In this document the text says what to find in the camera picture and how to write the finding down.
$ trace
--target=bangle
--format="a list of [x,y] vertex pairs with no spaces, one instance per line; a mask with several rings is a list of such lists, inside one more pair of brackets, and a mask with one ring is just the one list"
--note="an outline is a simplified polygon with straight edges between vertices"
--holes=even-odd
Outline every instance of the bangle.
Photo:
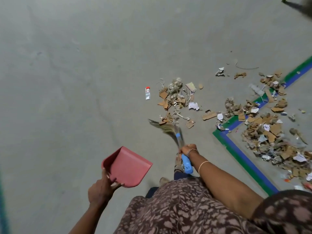
[[190,158],[189,154],[192,150],[196,150],[196,152],[198,153],[198,150],[197,149],[189,149],[188,152],[185,154],[186,157]]
[[199,166],[199,169],[198,169],[198,174],[199,174],[200,167],[201,167],[205,162],[207,163],[207,162],[209,162],[209,161],[204,161],[204,162],[201,163],[201,165]]

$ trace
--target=person's left arm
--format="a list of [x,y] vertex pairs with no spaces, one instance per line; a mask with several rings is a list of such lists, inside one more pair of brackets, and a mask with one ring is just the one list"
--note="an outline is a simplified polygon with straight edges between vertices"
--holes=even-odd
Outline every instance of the person's left arm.
[[102,171],[102,179],[97,180],[88,190],[90,206],[69,234],[94,234],[99,218],[102,215],[113,193],[123,184],[111,185],[106,170]]

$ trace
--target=blue broom handle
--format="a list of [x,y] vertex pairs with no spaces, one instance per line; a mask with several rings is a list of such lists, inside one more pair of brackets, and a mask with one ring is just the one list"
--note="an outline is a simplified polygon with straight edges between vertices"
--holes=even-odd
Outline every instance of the blue broom handle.
[[[177,133],[176,137],[177,137],[177,140],[179,141],[178,137],[181,137],[181,134]],[[182,154],[181,157],[182,157],[182,161],[183,161],[184,172],[186,174],[192,174],[193,168],[192,168],[190,159],[187,156],[185,156],[184,154]]]

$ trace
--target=broom handle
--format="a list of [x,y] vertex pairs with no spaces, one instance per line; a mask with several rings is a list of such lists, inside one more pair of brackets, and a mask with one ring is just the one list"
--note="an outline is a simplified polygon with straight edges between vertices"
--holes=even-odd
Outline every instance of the broom handle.
[[[176,138],[177,138],[177,143],[178,143],[179,149],[181,149],[183,147],[183,145],[184,145],[184,142],[182,140],[181,134],[180,133],[176,133]],[[182,158],[182,161],[183,161],[184,172],[186,174],[192,174],[193,173],[193,168],[192,168],[190,159],[187,156],[185,156],[184,154],[182,154],[181,158]]]

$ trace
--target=dustpan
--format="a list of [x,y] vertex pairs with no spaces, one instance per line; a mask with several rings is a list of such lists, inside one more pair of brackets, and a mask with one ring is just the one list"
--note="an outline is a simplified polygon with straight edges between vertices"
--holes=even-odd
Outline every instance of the dustpan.
[[110,180],[124,183],[124,187],[135,187],[140,184],[146,173],[153,164],[122,146],[102,162],[102,169],[105,168],[110,174]]

